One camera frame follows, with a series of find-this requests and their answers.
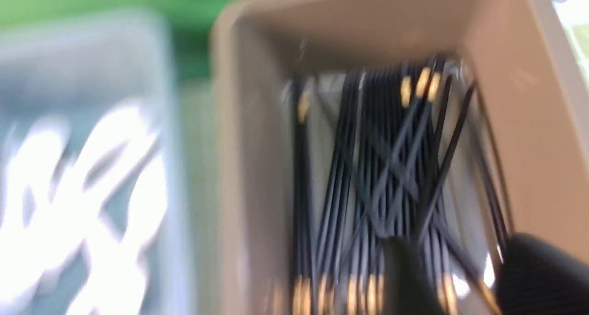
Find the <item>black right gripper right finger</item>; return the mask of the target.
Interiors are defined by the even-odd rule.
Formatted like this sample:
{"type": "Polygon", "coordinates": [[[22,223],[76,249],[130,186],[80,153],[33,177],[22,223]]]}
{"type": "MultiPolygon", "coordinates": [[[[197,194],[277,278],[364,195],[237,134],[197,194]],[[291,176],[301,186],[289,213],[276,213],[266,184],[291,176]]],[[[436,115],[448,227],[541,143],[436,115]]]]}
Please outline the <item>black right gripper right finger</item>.
{"type": "Polygon", "coordinates": [[[495,279],[503,315],[587,315],[589,267],[530,234],[514,234],[495,279]]]}

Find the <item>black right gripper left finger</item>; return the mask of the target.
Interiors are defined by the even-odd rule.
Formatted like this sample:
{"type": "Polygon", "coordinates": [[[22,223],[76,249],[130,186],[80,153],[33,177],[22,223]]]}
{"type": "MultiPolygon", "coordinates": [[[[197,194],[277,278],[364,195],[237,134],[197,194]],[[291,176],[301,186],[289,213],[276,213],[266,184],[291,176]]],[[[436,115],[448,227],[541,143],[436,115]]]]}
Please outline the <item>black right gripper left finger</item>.
{"type": "Polygon", "coordinates": [[[443,315],[433,288],[409,242],[392,237],[384,241],[383,315],[443,315]]]}

